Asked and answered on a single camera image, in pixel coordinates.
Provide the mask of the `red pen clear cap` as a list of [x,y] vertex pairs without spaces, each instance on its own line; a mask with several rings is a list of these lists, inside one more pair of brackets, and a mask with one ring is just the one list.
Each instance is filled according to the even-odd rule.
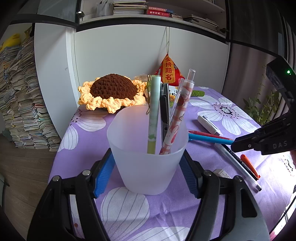
[[222,137],[222,136],[213,135],[211,133],[205,133],[205,132],[193,131],[193,130],[189,130],[188,132],[191,133],[191,134],[195,134],[195,135],[207,136],[207,137],[213,137],[213,138],[221,138],[221,139],[233,141],[233,139]]

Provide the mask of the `yellow plush toy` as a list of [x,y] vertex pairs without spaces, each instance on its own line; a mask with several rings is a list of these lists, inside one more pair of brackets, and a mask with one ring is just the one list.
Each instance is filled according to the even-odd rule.
[[6,39],[1,45],[1,51],[3,51],[6,47],[15,47],[21,44],[21,36],[19,33],[15,33]]

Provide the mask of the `blue pen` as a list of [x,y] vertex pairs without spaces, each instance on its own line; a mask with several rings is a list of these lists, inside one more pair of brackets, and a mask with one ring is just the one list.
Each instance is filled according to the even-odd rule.
[[216,138],[216,137],[208,137],[208,136],[196,135],[196,134],[192,134],[192,133],[188,133],[188,136],[189,136],[189,139],[191,139],[191,140],[224,144],[224,145],[231,145],[234,142],[234,140],[228,140],[228,139]]

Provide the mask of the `red triangular lucky pouch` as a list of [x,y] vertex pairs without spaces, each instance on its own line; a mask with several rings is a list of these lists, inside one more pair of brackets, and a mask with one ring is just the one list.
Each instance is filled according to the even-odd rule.
[[154,75],[159,75],[162,83],[167,83],[171,86],[179,86],[180,80],[184,79],[179,68],[168,54],[166,54]]

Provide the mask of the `stacked books pile on floor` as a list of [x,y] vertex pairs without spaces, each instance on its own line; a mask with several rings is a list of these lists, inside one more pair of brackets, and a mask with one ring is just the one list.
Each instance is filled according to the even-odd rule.
[[1,53],[1,113],[16,147],[58,150],[61,139],[41,93],[33,38]]

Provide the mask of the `orange small marker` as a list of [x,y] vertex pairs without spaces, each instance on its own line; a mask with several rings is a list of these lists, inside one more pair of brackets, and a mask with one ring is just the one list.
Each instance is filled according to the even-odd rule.
[[242,154],[240,156],[240,159],[251,170],[251,172],[255,175],[256,179],[258,180],[260,178],[260,175],[257,173],[257,170],[255,169],[251,161],[248,159],[248,157],[245,154]]

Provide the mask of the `black clip pen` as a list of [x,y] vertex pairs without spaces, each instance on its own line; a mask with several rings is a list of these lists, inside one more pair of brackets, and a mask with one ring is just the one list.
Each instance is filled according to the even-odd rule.
[[160,113],[161,113],[161,129],[162,129],[162,140],[165,139],[169,128],[169,117],[170,117],[170,98],[169,98],[169,86],[167,83],[161,83],[161,94],[160,94]]

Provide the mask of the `purple floral tablecloth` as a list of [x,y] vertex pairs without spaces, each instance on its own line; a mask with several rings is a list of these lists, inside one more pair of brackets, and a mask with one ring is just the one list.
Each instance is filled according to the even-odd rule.
[[[215,143],[189,139],[188,131],[209,133],[198,121],[205,116],[222,132],[235,140],[261,128],[232,101],[210,88],[203,97],[190,97],[179,131],[169,154],[162,148],[161,120],[158,119],[155,154],[147,153],[149,116],[147,105],[123,108],[115,114],[79,107],[61,141],[50,180],[78,176],[91,169],[111,149],[115,165],[105,191],[95,199],[98,214],[109,240],[187,240],[198,210],[197,199],[188,188],[180,168],[187,151],[193,161],[218,177],[243,178],[257,202],[268,232],[280,219],[295,187],[295,167],[290,152],[262,155],[260,151],[245,154],[260,178],[258,192],[243,174],[214,146]],[[219,196],[211,240],[220,235],[225,196]],[[84,240],[74,195],[70,208],[75,235]]]

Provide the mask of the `white correction tape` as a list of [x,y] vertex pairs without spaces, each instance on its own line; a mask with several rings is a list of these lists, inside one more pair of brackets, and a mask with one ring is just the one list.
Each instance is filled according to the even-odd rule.
[[205,116],[199,115],[197,121],[212,135],[221,136],[222,132],[217,126],[210,122]]

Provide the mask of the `sunflower greeting card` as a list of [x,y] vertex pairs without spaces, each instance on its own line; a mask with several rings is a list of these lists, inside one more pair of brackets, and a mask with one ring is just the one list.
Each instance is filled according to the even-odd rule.
[[169,85],[169,98],[170,98],[169,104],[170,104],[170,108],[172,108],[173,105],[174,105],[177,93],[178,93],[178,87]]

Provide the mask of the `crochet sunflower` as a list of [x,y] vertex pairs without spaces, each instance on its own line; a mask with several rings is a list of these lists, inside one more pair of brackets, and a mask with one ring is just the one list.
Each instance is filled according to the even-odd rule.
[[122,107],[145,104],[146,89],[146,81],[108,74],[94,81],[85,81],[79,86],[78,104],[84,105],[88,110],[105,108],[108,113],[115,113]]

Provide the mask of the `glass cabinet door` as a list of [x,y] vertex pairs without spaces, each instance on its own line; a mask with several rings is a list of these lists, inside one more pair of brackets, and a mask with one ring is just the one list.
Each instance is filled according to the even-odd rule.
[[226,1],[228,40],[273,56],[287,54],[287,25],[273,1]]
[[80,7],[78,0],[25,1],[11,24],[44,23],[76,28],[82,16]]

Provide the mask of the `white bookshelf cabinet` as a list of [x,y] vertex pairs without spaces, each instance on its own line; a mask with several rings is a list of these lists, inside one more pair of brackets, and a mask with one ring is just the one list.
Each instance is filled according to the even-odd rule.
[[221,92],[229,56],[224,37],[151,16],[109,16],[77,27],[37,21],[37,76],[50,118],[60,136],[78,108],[78,86],[109,73],[152,74],[169,55],[183,74]]

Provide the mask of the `glass cabinet door left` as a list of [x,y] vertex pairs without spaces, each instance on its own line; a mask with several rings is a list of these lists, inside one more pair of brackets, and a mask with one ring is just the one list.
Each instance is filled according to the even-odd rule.
[[11,24],[44,23],[76,28],[82,16],[80,7],[78,0],[25,1]]

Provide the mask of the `curtain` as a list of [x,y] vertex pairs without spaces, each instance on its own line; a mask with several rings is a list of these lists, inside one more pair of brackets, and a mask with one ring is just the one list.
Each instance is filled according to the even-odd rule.
[[222,95],[259,125],[288,111],[285,100],[266,76],[266,66],[274,59],[274,56],[257,49],[231,44]]

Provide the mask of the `potted green plant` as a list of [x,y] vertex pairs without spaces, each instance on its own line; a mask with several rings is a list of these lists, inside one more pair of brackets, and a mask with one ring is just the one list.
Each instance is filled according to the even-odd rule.
[[243,99],[244,110],[260,126],[270,122],[280,107],[280,94],[267,78],[266,66],[262,71],[250,94]]

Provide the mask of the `pink patterned pen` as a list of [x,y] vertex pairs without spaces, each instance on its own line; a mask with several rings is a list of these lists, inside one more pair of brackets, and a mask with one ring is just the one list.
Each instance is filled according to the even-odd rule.
[[176,96],[177,102],[173,106],[174,112],[171,117],[170,125],[164,138],[162,148],[159,152],[160,155],[170,153],[171,146],[174,143],[179,131],[180,124],[184,118],[184,114],[194,88],[195,73],[195,70],[189,69],[187,78],[182,80],[180,83],[178,94]]

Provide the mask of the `glass cabinet door right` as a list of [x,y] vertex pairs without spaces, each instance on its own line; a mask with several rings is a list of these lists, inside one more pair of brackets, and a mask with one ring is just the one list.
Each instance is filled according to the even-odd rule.
[[273,56],[287,54],[287,25],[273,1],[226,1],[228,40]]

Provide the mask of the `green white pen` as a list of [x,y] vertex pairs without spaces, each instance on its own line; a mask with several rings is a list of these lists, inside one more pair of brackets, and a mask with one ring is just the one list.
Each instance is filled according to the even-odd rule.
[[161,77],[159,75],[149,75],[147,84],[147,91],[149,94],[149,109],[147,110],[147,114],[149,114],[148,154],[155,154],[156,150],[160,90]]

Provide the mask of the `green crochet stem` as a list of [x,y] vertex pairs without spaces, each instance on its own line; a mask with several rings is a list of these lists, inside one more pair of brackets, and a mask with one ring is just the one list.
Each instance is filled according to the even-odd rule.
[[202,90],[193,90],[191,93],[191,96],[193,97],[203,97],[205,95],[205,92]]

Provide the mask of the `clear grey gel pen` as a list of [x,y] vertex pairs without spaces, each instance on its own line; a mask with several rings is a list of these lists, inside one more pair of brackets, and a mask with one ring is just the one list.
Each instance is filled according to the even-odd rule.
[[262,187],[260,184],[252,178],[252,176],[244,169],[242,166],[240,166],[234,159],[231,158],[231,156],[226,152],[226,150],[222,147],[222,144],[214,144],[214,146],[217,148],[217,150],[225,157],[227,158],[245,177],[245,179],[258,191],[260,192],[262,190]]

